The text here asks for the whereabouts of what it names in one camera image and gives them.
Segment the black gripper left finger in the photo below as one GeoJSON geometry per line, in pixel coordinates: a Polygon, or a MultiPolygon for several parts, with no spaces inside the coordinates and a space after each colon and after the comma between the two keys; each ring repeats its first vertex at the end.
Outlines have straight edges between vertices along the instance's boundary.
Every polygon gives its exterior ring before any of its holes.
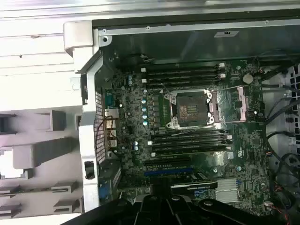
{"type": "Polygon", "coordinates": [[[132,204],[116,199],[67,222],[65,225],[158,225],[160,224],[162,198],[141,195],[132,204]]]}

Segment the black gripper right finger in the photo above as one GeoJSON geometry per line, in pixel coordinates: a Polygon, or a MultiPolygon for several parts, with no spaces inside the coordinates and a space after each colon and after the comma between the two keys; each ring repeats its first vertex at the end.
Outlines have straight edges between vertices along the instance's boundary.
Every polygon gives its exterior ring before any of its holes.
{"type": "Polygon", "coordinates": [[[215,199],[201,200],[194,205],[183,195],[168,199],[170,212],[178,225],[259,225],[260,217],[215,199]]]}

